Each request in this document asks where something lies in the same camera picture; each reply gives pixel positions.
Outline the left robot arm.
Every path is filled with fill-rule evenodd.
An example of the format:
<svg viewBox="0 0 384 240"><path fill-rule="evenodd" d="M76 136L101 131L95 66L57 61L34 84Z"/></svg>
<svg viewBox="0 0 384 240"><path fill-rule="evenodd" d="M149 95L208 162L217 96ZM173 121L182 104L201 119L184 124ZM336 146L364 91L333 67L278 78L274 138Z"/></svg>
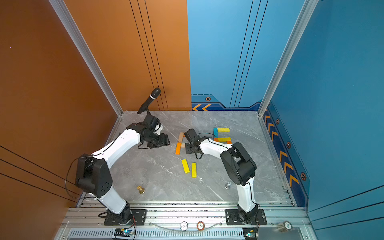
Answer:
<svg viewBox="0 0 384 240"><path fill-rule="evenodd" d="M75 183L78 188L94 196L109 213L120 218L130 217L129 203L113 186L110 169L129 149L147 143L148 148L169 146L168 136L162 133L162 124L131 124L111 143L91 155L78 159Z"/></svg>

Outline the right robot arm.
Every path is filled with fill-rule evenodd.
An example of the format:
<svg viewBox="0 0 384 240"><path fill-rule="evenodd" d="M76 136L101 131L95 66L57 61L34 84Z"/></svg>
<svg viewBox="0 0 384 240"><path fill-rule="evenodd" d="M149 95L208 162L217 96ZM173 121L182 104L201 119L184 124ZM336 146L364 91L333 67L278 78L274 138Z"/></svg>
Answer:
<svg viewBox="0 0 384 240"><path fill-rule="evenodd" d="M210 155L220 159L231 181L237 185L238 211L244 222L253 219L260 207L254 195L257 165L241 143L224 144L202 138L185 144L187 154Z"/></svg>

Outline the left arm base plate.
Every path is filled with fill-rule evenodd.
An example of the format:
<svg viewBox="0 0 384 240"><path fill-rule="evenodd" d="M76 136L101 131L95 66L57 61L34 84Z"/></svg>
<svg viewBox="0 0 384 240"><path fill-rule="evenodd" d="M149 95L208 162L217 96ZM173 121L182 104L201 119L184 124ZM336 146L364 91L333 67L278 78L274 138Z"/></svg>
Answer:
<svg viewBox="0 0 384 240"><path fill-rule="evenodd" d="M145 209L126 209L123 210L120 214L114 214L110 211L107 211L105 217L104 225L105 226L126 226L126 225L136 225L143 226L145 224L147 217L147 210Z"/></svg>

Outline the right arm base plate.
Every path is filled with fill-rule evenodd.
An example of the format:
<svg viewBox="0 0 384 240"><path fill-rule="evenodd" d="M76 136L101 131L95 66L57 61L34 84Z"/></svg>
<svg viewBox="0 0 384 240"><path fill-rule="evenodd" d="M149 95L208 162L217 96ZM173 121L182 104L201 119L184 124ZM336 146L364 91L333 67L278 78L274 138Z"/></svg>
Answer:
<svg viewBox="0 0 384 240"><path fill-rule="evenodd" d="M226 209L225 210L226 223L229 226L235 225L267 225L267 217L263 209L253 209L251 212L246 213L241 209Z"/></svg>

